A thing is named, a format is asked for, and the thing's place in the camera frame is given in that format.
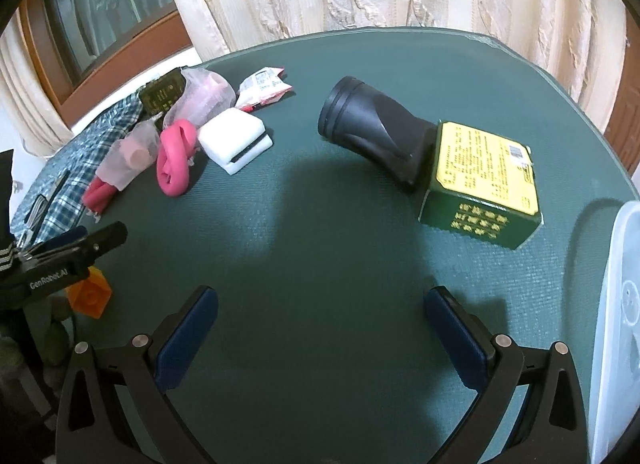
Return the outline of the gloved left hand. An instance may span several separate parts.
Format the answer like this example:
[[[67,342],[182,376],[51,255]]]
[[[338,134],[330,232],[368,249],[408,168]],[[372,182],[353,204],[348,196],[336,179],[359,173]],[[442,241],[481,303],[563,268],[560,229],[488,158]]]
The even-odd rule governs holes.
[[[47,430],[55,429],[76,331],[62,294],[1,309],[1,398]]]

